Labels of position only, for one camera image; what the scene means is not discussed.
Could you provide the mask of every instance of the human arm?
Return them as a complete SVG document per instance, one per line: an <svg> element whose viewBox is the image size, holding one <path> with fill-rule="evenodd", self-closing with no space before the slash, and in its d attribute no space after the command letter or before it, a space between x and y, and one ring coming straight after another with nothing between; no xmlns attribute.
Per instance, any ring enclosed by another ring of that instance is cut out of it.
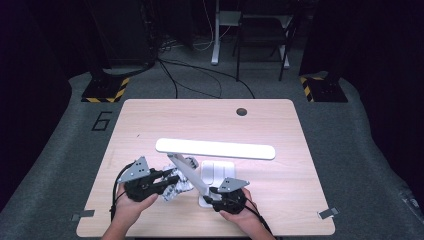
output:
<svg viewBox="0 0 424 240"><path fill-rule="evenodd" d="M252 201L250 191L243 188L243 193L248 199L246 206L256 211L256 203ZM244 208L239 214L231 214L226 211L219 212L227 221L235 223L240 230L246 233L252 240L275 240L275 237L263 226L258 216Z"/></svg>
<svg viewBox="0 0 424 240"><path fill-rule="evenodd" d="M108 229L104 233L102 240L125 239L128 229L137 221L142 211L150 207L158 198L157 194L153 194L142 202L134 202L124 193L123 184L119 184L116 203L115 216Z"/></svg>

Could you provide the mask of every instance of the black cable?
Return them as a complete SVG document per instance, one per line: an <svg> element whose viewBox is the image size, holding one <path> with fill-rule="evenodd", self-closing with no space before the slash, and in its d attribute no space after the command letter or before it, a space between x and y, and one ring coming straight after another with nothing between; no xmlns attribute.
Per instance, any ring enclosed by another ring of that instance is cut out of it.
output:
<svg viewBox="0 0 424 240"><path fill-rule="evenodd" d="M221 96L222 96L222 85L221 85L221 82L216 78L216 77L214 77L214 76L212 76L211 74L209 74L209 73L207 73L207 72L205 72L204 70L202 70L202 69L198 69L198 68L196 68L196 67L194 67L194 66L191 66L190 64L188 64L188 63L186 63L186 62L183 62L183 61L180 61L180 60L172 60L172 61L175 61L175 62L180 62L180 63L182 63L182 64L185 64L187 67L191 67L191 68L193 68L193 69L195 69L195 70L197 70L197 71L199 71L199 72L201 72L201 73L203 73L203 74L206 74L206 75L208 75L209 77L211 77L212 79L214 79L217 83L218 83L218 86L219 86L219 96L218 97L215 97L215 98L221 98Z"/></svg>
<svg viewBox="0 0 424 240"><path fill-rule="evenodd" d="M118 196L118 198L116 198L116 187L118 186L118 180L119 178L121 178L121 175L128 169L130 168L134 163L130 163L128 165L126 165L118 174L118 176L116 177L115 183L113 184L113 191L112 191L112 206L110 207L110 220L113 220L113 217L115 216L115 211L116 211L116 201L118 201L118 198L120 198L125 192L123 192L121 195Z"/></svg>
<svg viewBox="0 0 424 240"><path fill-rule="evenodd" d="M259 221L261 221L261 223L264 225L265 229L268 230L268 232L270 232L272 234L271 228L268 226L268 223L265 221L265 218L263 218L262 215L259 213L259 210L255 206L255 204L253 204L253 202L248 198L247 198L247 201L249 201L252 204L252 206L255 208L256 211L254 211L253 209L251 209L248 206L244 206L244 207L247 208L247 210L254 213L259 218Z"/></svg>
<svg viewBox="0 0 424 240"><path fill-rule="evenodd" d="M177 93L178 93L178 88L177 88L176 84L178 84L179 86L181 86L181 87L183 87L183 88L185 88L185 89L188 89L188 90L190 90L190 91L193 91L193 92L197 92L197 93L200 93L200 94L203 94L203 95L206 95L206 96L212 97L212 98L220 98L220 97L214 96L214 95L212 95L212 94L208 94L208 93L205 93L205 92L201 92L201 91L198 91L198 90L195 90L195 89L189 88L189 87L187 87L187 86L185 86L185 85L181 84L180 82L176 81L176 80L172 77L172 75L169 73L168 69L166 68L165 64L163 63L163 62L165 62L165 61L162 61L161 59L158 59L158 61L159 61L160 65L161 65L162 69L165 71L165 74L166 74L166 75L167 75L167 76L168 76L168 77L172 80L172 82L174 83L175 90L176 90L176 92L177 92Z"/></svg>
<svg viewBox="0 0 424 240"><path fill-rule="evenodd" d="M162 62L165 62L165 63L174 64L174 65L177 65L177 66L191 67L191 68L197 68L197 69L202 69L202 70L205 70L205 71L214 72L214 73L221 74L221 75L224 75L224 76L227 76L227 77L230 77L230 78L233 78L233 79L237 80L236 77L234 77L234 76L232 76L230 74L219 72L219 71L212 70L212 69L209 69L209 68L194 66L194 65L187 64L187 63L184 63L184 64L183 63L176 63L176 62L172 62L172 60L166 60L166 59L159 59L158 58L158 60L160 60ZM253 94L252 90L249 88L249 86L246 83L244 83L241 80L238 80L238 82L242 83L247 88L247 90L249 90L249 92L252 95L252 98L253 99L256 98L255 95Z"/></svg>
<svg viewBox="0 0 424 240"><path fill-rule="evenodd" d="M238 201L232 200L232 199L228 199L230 202L233 202L235 204L241 205ZM246 198L247 201L249 201L252 206L255 208L255 210L251 209L250 207L246 206L246 204L244 205L244 208L246 208L247 210L249 210L250 212L252 212L253 214L255 214L256 217L258 217L259 221L262 223L262 225L265 227L265 229L272 234L271 228L268 226L268 223L265 221L265 218L263 218L261 216L261 214L259 213L258 208L255 206L255 204L248 198Z"/></svg>
<svg viewBox="0 0 424 240"><path fill-rule="evenodd" d="M175 88L175 99L178 99L178 87L177 87L177 83L174 80L174 78L172 77L172 75L169 73L168 69L165 67L165 64L163 64L162 61L159 61L159 64L162 68L162 70L165 72L165 74L171 79L172 83L174 84L174 88Z"/></svg>

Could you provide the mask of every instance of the black speaker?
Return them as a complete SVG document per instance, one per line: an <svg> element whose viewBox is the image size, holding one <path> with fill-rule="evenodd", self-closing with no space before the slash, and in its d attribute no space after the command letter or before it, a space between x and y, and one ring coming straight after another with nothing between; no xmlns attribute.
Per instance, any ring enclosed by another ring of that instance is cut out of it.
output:
<svg viewBox="0 0 424 240"><path fill-rule="evenodd" d="M157 57L152 21L143 0L85 0L111 67L141 66Z"/></svg>

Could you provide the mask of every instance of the gray carpet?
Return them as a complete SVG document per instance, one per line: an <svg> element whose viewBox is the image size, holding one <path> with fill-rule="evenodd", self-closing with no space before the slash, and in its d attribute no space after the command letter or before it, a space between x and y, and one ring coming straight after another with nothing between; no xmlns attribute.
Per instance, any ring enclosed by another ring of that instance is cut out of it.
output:
<svg viewBox="0 0 424 240"><path fill-rule="evenodd" d="M186 47L174 47L159 57L234 76L236 62L231 56L232 39L225 40L218 66L210 65L211 48L191 51ZM366 113L352 85L345 80L340 82L349 103L307 102L297 76L304 42L305 39L299 38L292 49L291 67L284 72L282 82L277 81L278 63L257 63L253 54L242 56L245 61L240 69L241 80L256 98L294 102L328 204L341 212L334 218L336 232L332 236L288 236L284 239L424 239L424 223L403 202L400 194L408 189L375 146ZM172 77L185 86L178 85L178 98L211 98L210 95L252 98L245 85L226 75L191 67L166 66ZM81 102L81 94L89 81L88 74L70 79L73 95L67 111L0 214L1 239L79 239L76 235L78 223L70 218L74 212L84 209L124 101L176 96L174 84L158 63L131 77L118 103ZM92 131L101 112L111 112L103 114L110 119L109 125L105 131Z"/></svg>

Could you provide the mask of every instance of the black base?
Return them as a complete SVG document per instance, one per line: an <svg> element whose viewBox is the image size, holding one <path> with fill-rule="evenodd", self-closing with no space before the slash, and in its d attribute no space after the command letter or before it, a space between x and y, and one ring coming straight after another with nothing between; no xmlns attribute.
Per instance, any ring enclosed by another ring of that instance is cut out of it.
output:
<svg viewBox="0 0 424 240"><path fill-rule="evenodd" d="M306 77L305 84L309 87L313 102L348 102L338 82Z"/></svg>
<svg viewBox="0 0 424 240"><path fill-rule="evenodd" d="M92 78L82 98L115 98L122 82L128 77L112 76L104 73L101 78Z"/></svg>

